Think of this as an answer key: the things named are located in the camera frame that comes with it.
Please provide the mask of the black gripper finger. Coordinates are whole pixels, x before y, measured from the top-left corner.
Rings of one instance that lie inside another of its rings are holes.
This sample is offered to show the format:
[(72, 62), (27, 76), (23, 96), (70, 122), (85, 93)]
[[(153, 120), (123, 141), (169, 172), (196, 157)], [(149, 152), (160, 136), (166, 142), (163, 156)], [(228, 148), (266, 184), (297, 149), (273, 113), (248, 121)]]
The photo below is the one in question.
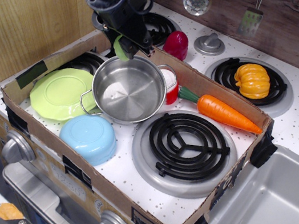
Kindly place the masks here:
[(123, 36), (120, 40), (120, 45), (124, 50), (126, 56), (129, 59), (133, 59), (136, 49), (134, 49), (134, 45), (132, 44), (132, 42)]

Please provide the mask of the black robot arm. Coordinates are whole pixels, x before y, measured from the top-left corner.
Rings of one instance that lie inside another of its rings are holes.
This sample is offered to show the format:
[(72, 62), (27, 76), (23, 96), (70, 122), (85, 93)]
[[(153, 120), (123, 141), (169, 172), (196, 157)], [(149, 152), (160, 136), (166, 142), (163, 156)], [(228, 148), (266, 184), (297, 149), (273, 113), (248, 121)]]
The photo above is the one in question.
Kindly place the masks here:
[(153, 0), (85, 0), (92, 9), (92, 24), (111, 42), (114, 53), (122, 60), (138, 52), (151, 56), (153, 40), (144, 22)]

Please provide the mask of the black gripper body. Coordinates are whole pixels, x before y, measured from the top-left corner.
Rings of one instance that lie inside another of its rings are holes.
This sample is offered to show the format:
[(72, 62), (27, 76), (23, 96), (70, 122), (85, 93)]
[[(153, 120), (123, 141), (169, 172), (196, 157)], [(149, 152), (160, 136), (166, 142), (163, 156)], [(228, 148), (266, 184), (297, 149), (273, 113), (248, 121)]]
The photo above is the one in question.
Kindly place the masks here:
[(138, 51), (153, 53), (152, 37), (144, 23), (144, 15), (152, 9), (147, 0), (94, 0), (91, 21), (112, 43), (119, 35), (129, 39)]

